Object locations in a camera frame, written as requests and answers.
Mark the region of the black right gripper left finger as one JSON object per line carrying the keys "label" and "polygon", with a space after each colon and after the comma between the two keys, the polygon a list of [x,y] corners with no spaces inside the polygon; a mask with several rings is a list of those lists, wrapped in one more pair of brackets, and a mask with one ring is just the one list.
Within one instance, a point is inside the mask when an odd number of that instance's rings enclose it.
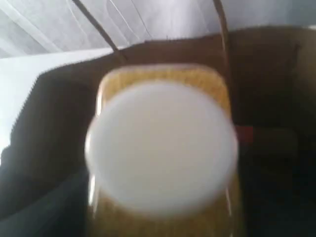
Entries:
{"label": "black right gripper left finger", "polygon": [[1,153],[0,235],[82,237],[86,232],[88,173],[83,148]]}

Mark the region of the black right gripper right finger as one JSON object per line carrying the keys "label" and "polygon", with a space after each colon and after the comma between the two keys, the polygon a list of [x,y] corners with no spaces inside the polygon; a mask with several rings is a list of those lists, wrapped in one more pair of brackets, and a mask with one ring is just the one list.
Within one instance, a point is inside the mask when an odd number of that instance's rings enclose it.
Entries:
{"label": "black right gripper right finger", "polygon": [[239,174],[249,237],[316,235],[316,142],[299,143],[295,159],[255,154],[243,145]]}

